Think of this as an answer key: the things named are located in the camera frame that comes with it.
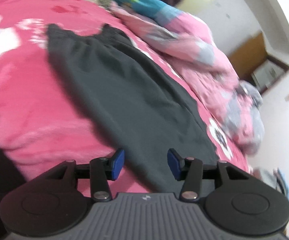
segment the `pink blanket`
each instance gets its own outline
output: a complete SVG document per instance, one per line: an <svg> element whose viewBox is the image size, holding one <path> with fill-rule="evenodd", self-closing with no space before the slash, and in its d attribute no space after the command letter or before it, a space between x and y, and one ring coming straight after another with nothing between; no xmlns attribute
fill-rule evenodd
<svg viewBox="0 0 289 240"><path fill-rule="evenodd" d="M159 0L116 2L132 10L113 6L115 16L163 54L244 154L257 153L264 135L258 110L262 98L255 87L239 80L208 26Z"/></svg>
<svg viewBox="0 0 289 240"><path fill-rule="evenodd" d="M88 163L114 152L92 120L74 107L49 67L45 27L50 23L84 36L97 33L104 23L123 30L197 100L219 157L248 171L246 159L230 140L225 138L230 153L222 150L212 135L217 128L210 113L189 86L118 18L85 0L0 0L0 33L6 33L0 35L0 148L27 179L65 159ZM79 186L88 195L88 183ZM147 192L126 168L110 187L114 194Z"/></svg>

